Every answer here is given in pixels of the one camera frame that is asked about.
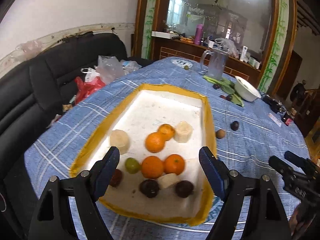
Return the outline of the person's right hand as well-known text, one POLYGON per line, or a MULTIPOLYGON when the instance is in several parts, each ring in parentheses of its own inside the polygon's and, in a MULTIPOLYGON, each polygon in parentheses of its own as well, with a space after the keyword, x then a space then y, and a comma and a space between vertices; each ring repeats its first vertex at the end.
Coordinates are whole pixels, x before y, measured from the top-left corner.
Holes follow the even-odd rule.
POLYGON ((289 219, 291 239, 319 239, 319 200, 301 202, 289 219))

